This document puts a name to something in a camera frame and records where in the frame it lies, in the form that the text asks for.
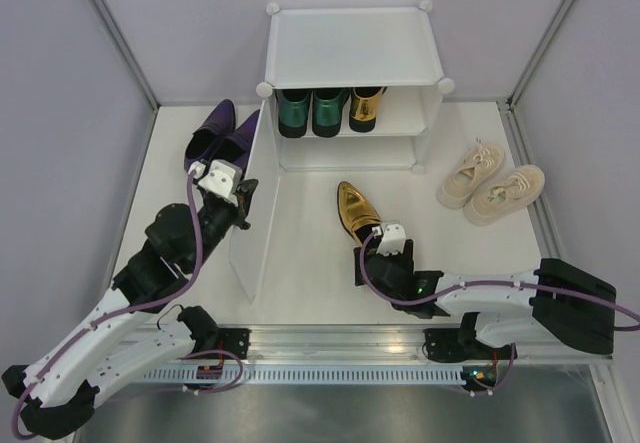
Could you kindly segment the beige sneaker rear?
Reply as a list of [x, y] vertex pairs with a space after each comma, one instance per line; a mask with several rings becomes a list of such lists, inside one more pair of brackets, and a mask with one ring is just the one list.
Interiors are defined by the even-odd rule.
[[449, 209], [462, 208], [502, 168], [504, 160], [505, 149], [501, 145], [477, 141], [439, 186], [438, 202]]

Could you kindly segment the purple loafer left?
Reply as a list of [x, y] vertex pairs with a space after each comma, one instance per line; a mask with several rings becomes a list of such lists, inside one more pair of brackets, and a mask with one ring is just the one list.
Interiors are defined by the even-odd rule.
[[184, 170], [198, 161], [209, 161], [236, 126], [235, 105], [230, 99], [222, 100], [207, 116], [204, 123], [192, 133], [184, 153]]

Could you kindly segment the purple loafer right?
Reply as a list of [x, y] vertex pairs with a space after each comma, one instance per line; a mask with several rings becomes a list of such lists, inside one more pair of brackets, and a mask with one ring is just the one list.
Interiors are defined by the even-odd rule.
[[224, 138], [216, 155], [217, 159], [227, 161], [243, 172], [247, 170], [259, 115], [259, 110], [254, 111], [234, 132]]

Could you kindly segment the green loafer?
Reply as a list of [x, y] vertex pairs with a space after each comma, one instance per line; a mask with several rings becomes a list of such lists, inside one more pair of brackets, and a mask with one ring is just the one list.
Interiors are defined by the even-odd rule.
[[301, 138], [307, 132], [311, 106], [309, 89], [278, 89], [278, 130], [286, 138]]
[[347, 88], [322, 88], [313, 91], [312, 131], [316, 136], [332, 138], [339, 133], [348, 96]]

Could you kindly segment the purple loafer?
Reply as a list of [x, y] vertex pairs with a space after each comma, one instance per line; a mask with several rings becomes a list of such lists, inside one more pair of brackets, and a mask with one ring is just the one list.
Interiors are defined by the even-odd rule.
[[227, 161], [243, 172], [247, 170], [259, 115], [259, 110], [254, 111], [234, 132], [224, 138], [216, 155], [217, 159]]
[[235, 105], [230, 99], [222, 100], [207, 116], [204, 123], [192, 133], [184, 153], [184, 170], [198, 161], [209, 161], [236, 126]]

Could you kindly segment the white plastic shoe cabinet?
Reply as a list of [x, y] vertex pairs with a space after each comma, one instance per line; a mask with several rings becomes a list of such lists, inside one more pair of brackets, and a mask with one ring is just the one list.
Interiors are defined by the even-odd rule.
[[[432, 29], [431, 0], [413, 7], [284, 9], [270, 17], [265, 76], [256, 87], [269, 102], [279, 170], [426, 170], [429, 133], [445, 95], [446, 77]], [[349, 127], [354, 87], [386, 87], [372, 132]], [[278, 89], [347, 88], [339, 133], [301, 138], [278, 130]]]

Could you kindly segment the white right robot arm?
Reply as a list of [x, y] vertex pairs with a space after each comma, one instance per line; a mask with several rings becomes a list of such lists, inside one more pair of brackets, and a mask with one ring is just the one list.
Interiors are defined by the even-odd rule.
[[602, 356], [614, 350], [616, 289], [560, 259], [543, 258], [521, 273], [466, 277], [416, 270], [411, 241], [396, 255], [375, 245], [353, 253], [356, 285], [377, 291], [393, 309], [419, 319], [458, 318], [451, 338], [462, 360], [536, 341]]

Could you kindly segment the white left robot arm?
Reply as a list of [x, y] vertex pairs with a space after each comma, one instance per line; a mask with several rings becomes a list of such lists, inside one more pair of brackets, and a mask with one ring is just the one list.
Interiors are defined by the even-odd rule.
[[186, 203], [157, 213], [141, 250], [74, 331], [37, 362], [4, 371], [4, 387], [17, 400], [11, 421], [16, 439], [58, 440], [75, 433], [125, 386], [171, 360], [218, 358], [208, 378], [220, 376], [227, 360], [243, 364], [245, 351], [227, 349], [219, 326], [200, 306], [183, 307], [171, 324], [120, 352], [114, 349], [194, 285], [231, 228], [249, 229], [257, 186], [249, 179], [232, 184], [227, 196], [206, 191], [198, 206], [189, 179]]

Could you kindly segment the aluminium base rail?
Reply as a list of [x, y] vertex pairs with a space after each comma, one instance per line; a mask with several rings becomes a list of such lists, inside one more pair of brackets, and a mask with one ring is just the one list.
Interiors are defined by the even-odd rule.
[[[453, 325], [224, 325], [247, 328], [248, 361], [267, 364], [409, 364], [426, 361], [422, 351], [426, 330]], [[115, 354], [155, 334], [142, 324], [107, 350]], [[570, 349], [560, 342], [516, 343], [519, 365], [612, 364], [610, 356]]]

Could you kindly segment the white cabinet door panel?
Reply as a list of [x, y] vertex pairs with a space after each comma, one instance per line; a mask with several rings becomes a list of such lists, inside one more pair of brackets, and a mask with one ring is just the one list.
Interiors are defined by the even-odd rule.
[[246, 177], [258, 180], [247, 217], [251, 227], [233, 230], [230, 264], [248, 302], [252, 303], [266, 268], [280, 178], [278, 148], [268, 101], [263, 101], [260, 108]]

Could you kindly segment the beige sneaker front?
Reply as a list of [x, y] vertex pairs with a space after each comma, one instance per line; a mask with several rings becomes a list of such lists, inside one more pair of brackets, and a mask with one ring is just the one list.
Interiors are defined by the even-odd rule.
[[463, 207], [465, 218], [487, 226], [531, 205], [541, 195], [545, 174], [535, 165], [515, 168], [505, 179], [473, 194]]

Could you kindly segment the gold pointed shoe front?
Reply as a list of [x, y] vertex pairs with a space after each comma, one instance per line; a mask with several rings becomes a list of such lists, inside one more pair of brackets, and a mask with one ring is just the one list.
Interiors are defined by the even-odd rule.
[[338, 184], [337, 211], [341, 226], [358, 247], [382, 224], [371, 202], [347, 181]]

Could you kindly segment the beige sneaker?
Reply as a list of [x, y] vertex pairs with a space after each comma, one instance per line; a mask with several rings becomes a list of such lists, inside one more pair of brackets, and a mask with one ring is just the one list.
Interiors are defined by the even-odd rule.
[[465, 218], [487, 226], [531, 205], [541, 195], [545, 174], [535, 165], [515, 168], [505, 179], [473, 194], [463, 207]]
[[439, 186], [438, 202], [449, 209], [462, 208], [502, 168], [504, 160], [505, 149], [501, 145], [477, 141]]

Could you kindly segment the gold pointed shoe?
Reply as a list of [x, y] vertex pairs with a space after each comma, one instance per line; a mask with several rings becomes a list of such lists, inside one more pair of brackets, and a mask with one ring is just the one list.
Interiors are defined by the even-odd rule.
[[341, 226], [358, 247], [382, 224], [371, 202], [347, 181], [338, 184], [337, 211]]
[[386, 87], [354, 87], [350, 93], [349, 127], [358, 133], [372, 132]]

